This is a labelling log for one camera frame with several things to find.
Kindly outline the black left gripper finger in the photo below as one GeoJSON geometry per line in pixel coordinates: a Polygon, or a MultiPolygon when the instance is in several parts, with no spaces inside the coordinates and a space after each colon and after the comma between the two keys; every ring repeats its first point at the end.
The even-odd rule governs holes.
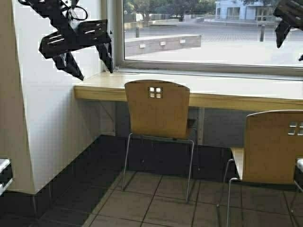
{"type": "Polygon", "coordinates": [[[113,58],[112,58],[112,44],[109,43],[102,43],[99,45],[96,45],[96,49],[99,54],[99,58],[103,61],[106,68],[110,73],[113,73],[113,58]]]}
{"type": "Polygon", "coordinates": [[[78,67],[71,52],[63,53],[58,56],[53,57],[53,61],[58,70],[65,71],[80,80],[84,80],[84,76],[78,67]]]}

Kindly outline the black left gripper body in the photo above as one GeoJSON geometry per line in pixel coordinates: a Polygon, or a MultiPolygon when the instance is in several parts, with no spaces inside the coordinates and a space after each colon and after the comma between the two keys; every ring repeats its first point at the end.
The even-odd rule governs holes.
{"type": "Polygon", "coordinates": [[[106,19],[80,22],[75,28],[56,31],[42,38],[39,51],[46,58],[95,46],[99,57],[112,54],[112,40],[107,33],[106,19]]]}

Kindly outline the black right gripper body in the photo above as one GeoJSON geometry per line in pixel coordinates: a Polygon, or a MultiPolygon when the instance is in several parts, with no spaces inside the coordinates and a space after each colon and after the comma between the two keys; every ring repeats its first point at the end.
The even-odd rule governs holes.
{"type": "Polygon", "coordinates": [[[273,15],[281,18],[290,24],[291,27],[303,29],[302,0],[278,0],[273,15]]]}

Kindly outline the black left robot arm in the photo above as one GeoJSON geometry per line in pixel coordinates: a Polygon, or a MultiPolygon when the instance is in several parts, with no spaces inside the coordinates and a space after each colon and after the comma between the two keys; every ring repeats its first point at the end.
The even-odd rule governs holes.
{"type": "Polygon", "coordinates": [[[79,7],[76,0],[70,6],[62,0],[21,0],[20,4],[30,6],[56,28],[56,32],[42,38],[39,51],[45,59],[52,59],[58,70],[84,80],[72,52],[95,46],[109,72],[114,71],[108,20],[78,18],[74,12],[79,7]]]}

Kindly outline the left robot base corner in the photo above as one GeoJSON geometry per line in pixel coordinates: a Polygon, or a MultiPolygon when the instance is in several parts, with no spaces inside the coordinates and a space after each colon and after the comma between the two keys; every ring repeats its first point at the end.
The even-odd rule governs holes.
{"type": "Polygon", "coordinates": [[[0,159],[0,195],[2,195],[13,182],[11,160],[0,159]]]}

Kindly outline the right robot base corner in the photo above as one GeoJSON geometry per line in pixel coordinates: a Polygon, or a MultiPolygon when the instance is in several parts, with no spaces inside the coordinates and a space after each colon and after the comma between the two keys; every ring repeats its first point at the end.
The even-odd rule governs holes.
{"type": "Polygon", "coordinates": [[[298,185],[301,191],[303,191],[303,159],[299,158],[296,161],[294,181],[298,185]]]}

